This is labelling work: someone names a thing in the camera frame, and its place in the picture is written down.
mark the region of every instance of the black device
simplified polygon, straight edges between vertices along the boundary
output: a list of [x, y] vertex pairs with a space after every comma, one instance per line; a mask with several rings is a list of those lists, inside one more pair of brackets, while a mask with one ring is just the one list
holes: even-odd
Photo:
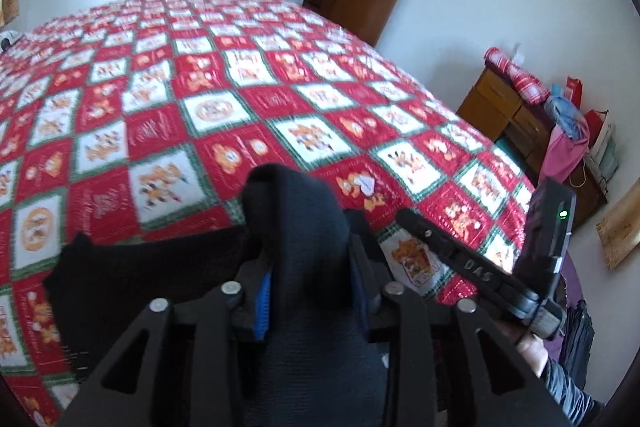
[[[529, 280], [538, 291], [410, 210], [401, 210], [398, 221], [445, 263], [459, 267], [488, 299], [535, 330], [560, 321], [544, 289], [555, 289], [559, 263], [550, 260], [564, 254], [574, 206], [575, 200], [551, 183], [532, 198], [527, 232], [536, 237], [527, 241], [525, 255], [536, 271]], [[559, 209], [562, 223], [545, 219], [550, 209]], [[363, 241], [351, 233], [346, 269], [364, 339], [390, 343], [379, 425], [434, 427], [438, 409], [447, 409], [451, 427], [570, 425], [481, 305], [462, 299], [450, 307], [423, 299], [372, 261]], [[151, 302], [82, 384], [58, 426], [243, 425], [242, 353], [268, 342], [271, 293], [279, 291], [271, 280], [274, 259], [263, 252], [242, 265], [236, 280], [199, 300], [175, 306], [162, 298]], [[545, 313], [557, 320], [540, 319]]]
[[556, 287], [574, 222], [575, 194], [545, 179], [534, 191], [524, 226], [522, 253], [509, 274], [472, 248], [408, 208], [396, 220], [438, 258], [479, 289], [482, 298], [543, 339], [564, 326], [566, 311], [555, 302]]

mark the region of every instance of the drawer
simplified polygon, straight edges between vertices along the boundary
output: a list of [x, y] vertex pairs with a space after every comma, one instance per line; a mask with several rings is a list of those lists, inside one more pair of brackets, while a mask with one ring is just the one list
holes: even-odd
[[525, 158], [527, 158], [536, 149], [536, 144], [530, 136], [525, 134], [520, 127], [513, 123], [510, 123], [505, 128], [504, 135]]
[[549, 144], [549, 133], [529, 109], [521, 107], [513, 120], [535, 143], [541, 147], [546, 147]]
[[527, 156], [527, 165], [538, 175], [540, 175], [540, 171], [542, 170], [542, 162], [545, 160], [545, 156], [545, 149], [533, 149], [531, 154]]
[[519, 95], [493, 71], [484, 70], [482, 72], [476, 89], [507, 118], [513, 118], [522, 105], [522, 99]]
[[473, 125], [489, 140], [495, 142], [509, 121], [495, 110], [489, 101], [472, 89], [458, 110], [458, 116]]

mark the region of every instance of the red striped cloth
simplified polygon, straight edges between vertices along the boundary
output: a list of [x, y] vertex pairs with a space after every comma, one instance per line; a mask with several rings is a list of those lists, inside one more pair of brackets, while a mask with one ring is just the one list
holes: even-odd
[[551, 95], [545, 84], [529, 71], [525, 71], [511, 62], [511, 59], [500, 48], [489, 48], [484, 54], [484, 60], [492, 63], [500, 73], [510, 78], [514, 89], [525, 102], [536, 105], [545, 102]]

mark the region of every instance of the wooden cabinet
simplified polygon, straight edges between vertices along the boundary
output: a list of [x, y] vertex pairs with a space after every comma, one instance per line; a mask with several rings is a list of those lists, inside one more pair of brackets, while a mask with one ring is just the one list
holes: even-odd
[[509, 120], [502, 114], [489, 117], [492, 112], [495, 112], [494, 106], [479, 92], [472, 90], [460, 106], [458, 115], [469, 123], [473, 122], [472, 125], [478, 131], [495, 142], [503, 133]]
[[[536, 185], [553, 122], [546, 114], [537, 116], [535, 111], [507, 81], [485, 69], [460, 106], [458, 115], [493, 142], [506, 138], [522, 156], [527, 176]], [[607, 203], [600, 186], [583, 162], [574, 169], [565, 185], [571, 187], [577, 197], [574, 228]]]
[[476, 91], [492, 105], [492, 110], [497, 109], [507, 118], [512, 118], [522, 105], [519, 95], [491, 70], [482, 72]]

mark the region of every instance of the red and white quilt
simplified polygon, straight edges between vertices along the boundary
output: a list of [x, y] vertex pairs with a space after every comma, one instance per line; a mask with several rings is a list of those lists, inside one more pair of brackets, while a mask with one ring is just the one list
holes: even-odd
[[281, 162], [363, 209], [395, 277], [473, 286], [394, 222], [410, 206], [511, 269], [532, 185], [494, 144], [353, 35], [284, 0], [124, 0], [0, 55], [0, 371], [39, 425], [78, 387], [40, 284], [62, 245], [242, 220]]

